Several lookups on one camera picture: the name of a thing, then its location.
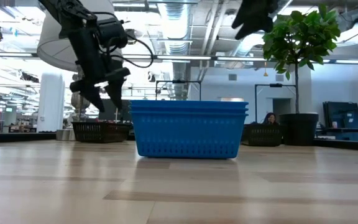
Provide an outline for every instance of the plant pot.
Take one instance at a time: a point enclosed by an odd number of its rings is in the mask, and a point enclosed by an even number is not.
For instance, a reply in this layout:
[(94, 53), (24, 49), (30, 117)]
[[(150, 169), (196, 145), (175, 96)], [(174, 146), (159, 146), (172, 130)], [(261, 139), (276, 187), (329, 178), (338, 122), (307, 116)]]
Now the plant pot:
[(284, 144), (289, 146), (312, 146), (318, 122), (318, 114), (283, 114)]

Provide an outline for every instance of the wicker basket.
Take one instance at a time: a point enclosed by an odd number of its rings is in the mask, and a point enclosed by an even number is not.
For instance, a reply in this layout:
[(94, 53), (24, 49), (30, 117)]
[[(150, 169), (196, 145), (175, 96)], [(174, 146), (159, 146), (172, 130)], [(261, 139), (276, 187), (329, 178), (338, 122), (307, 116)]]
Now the wicker basket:
[(128, 138), (130, 124), (104, 122), (73, 122), (75, 139), (80, 142), (123, 142)]
[(244, 125), (242, 143), (248, 146), (279, 146), (282, 137), (280, 125), (247, 124)]

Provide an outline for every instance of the tree leaves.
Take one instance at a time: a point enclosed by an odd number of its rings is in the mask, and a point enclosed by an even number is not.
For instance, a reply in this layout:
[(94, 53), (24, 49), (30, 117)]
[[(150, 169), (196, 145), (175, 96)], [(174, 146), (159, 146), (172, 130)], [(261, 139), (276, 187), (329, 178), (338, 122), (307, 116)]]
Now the tree leaves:
[(313, 64), (312, 64), (309, 60), (307, 61), (306, 64), (308, 65), (308, 67), (309, 67), (310, 69), (314, 70), (314, 66), (313, 66)]
[(287, 78), (287, 80), (290, 81), (290, 78), (291, 78), (290, 71), (287, 70), (287, 72), (285, 73), (285, 78)]
[(326, 5), (320, 4), (318, 6), (318, 11), (320, 13), (321, 18), (325, 19), (326, 15), (327, 15), (327, 7), (326, 7)]
[(293, 11), (290, 16), (278, 16), (273, 31), (264, 35), (264, 58), (276, 61), (275, 70), (288, 80), (287, 65), (298, 63), (314, 70), (313, 63), (323, 64), (323, 57), (337, 47), (334, 41), (341, 31), (336, 16), (325, 5), (307, 15)]
[(301, 22), (301, 21), (303, 21), (304, 15), (302, 15), (302, 13), (300, 11), (292, 11), (291, 12), (291, 18), (295, 22)]
[(335, 21), (335, 18), (336, 18), (336, 11), (332, 10), (331, 12), (326, 14), (324, 21), (325, 22), (333, 22), (333, 21)]
[(306, 65), (306, 63), (307, 63), (308, 61), (309, 61), (308, 58), (304, 58), (304, 59), (302, 59), (302, 60), (299, 62), (298, 66), (299, 66), (299, 67), (303, 67), (303, 66)]

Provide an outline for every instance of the stacked baskets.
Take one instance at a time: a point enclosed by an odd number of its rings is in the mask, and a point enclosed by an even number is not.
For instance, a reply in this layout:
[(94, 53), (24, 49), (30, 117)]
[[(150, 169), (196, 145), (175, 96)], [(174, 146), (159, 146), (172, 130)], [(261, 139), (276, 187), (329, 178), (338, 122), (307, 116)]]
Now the stacked baskets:
[(131, 101), (140, 156), (235, 158), (246, 102)]

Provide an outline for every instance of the person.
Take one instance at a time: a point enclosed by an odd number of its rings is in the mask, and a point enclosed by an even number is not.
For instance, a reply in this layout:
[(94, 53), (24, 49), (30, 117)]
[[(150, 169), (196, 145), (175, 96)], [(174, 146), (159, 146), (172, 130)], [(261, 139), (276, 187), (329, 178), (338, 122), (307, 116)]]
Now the person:
[(272, 112), (267, 113), (263, 124), (278, 125), (278, 123), (276, 122), (276, 115)]

